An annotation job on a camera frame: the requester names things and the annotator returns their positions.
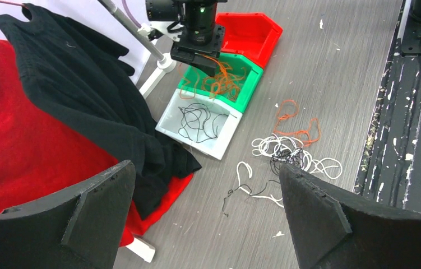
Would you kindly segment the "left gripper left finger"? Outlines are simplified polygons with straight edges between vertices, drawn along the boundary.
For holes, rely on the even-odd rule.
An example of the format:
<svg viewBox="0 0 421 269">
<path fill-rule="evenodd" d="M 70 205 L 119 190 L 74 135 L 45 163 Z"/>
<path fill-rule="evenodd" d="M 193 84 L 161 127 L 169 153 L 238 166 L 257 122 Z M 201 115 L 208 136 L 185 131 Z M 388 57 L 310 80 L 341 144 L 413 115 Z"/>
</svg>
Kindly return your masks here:
<svg viewBox="0 0 421 269">
<path fill-rule="evenodd" d="M 112 268 L 135 188 L 125 160 L 0 213 L 0 268 Z"/>
</svg>

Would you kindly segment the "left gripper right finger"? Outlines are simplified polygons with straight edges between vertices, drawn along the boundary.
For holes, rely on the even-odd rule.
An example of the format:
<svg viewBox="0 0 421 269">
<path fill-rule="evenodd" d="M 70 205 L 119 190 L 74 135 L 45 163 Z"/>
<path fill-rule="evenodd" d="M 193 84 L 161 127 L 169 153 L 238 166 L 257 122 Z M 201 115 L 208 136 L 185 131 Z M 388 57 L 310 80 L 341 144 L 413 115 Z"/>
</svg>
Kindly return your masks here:
<svg viewBox="0 0 421 269">
<path fill-rule="evenodd" d="M 300 268 L 421 268 L 421 213 L 367 200 L 292 165 L 280 168 Z"/>
</svg>

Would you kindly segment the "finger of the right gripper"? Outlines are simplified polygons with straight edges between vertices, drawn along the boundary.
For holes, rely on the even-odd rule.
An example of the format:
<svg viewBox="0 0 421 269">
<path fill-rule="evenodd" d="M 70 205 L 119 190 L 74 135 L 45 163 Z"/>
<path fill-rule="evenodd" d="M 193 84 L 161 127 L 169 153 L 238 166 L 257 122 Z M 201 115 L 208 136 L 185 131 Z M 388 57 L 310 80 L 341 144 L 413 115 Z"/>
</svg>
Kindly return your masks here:
<svg viewBox="0 0 421 269">
<path fill-rule="evenodd" d="M 186 63 L 190 66 L 196 67 L 203 73 L 210 77 L 214 77 L 218 71 L 219 65 L 217 61 L 219 56 L 216 57 L 207 55 L 188 55 L 186 56 Z"/>
</svg>

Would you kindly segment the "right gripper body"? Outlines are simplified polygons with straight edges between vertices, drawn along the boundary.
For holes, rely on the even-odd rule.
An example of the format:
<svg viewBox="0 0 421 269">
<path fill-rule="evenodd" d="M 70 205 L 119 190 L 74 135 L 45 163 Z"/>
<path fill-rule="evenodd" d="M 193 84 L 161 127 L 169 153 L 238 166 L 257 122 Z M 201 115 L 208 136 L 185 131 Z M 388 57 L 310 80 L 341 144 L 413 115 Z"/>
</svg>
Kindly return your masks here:
<svg viewBox="0 0 421 269">
<path fill-rule="evenodd" d="M 188 55 L 213 55 L 214 57 L 218 55 L 220 57 L 224 34 L 225 27 L 223 25 L 215 24 L 210 42 L 205 45 L 196 45 L 190 41 L 190 33 L 188 30 L 184 29 L 180 35 L 180 41 L 173 42 L 170 56 L 173 60 L 184 64 L 187 64 L 186 56 Z"/>
</svg>

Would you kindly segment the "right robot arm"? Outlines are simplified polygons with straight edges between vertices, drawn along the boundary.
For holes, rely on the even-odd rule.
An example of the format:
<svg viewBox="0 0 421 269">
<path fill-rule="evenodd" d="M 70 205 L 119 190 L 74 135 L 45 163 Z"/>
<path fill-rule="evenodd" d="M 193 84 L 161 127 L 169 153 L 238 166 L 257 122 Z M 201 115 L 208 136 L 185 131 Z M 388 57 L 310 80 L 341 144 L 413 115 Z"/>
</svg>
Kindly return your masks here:
<svg viewBox="0 0 421 269">
<path fill-rule="evenodd" d="M 146 1 L 150 38 L 172 40 L 171 59 L 195 67 L 210 77 L 218 71 L 225 27 L 216 22 L 220 1 Z"/>
</svg>

